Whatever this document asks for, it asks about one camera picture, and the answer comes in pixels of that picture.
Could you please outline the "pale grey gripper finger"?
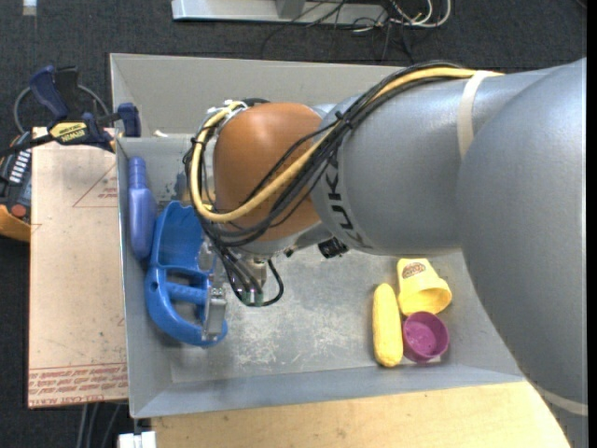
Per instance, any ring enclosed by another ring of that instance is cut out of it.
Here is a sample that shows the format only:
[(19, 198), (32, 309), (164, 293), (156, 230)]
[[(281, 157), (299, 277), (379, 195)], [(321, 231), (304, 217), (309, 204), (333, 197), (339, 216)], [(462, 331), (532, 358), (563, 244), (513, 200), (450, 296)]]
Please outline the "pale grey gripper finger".
[(220, 341), (228, 333), (226, 310), (225, 290), (221, 287), (211, 287), (204, 307), (203, 339), (206, 342)]

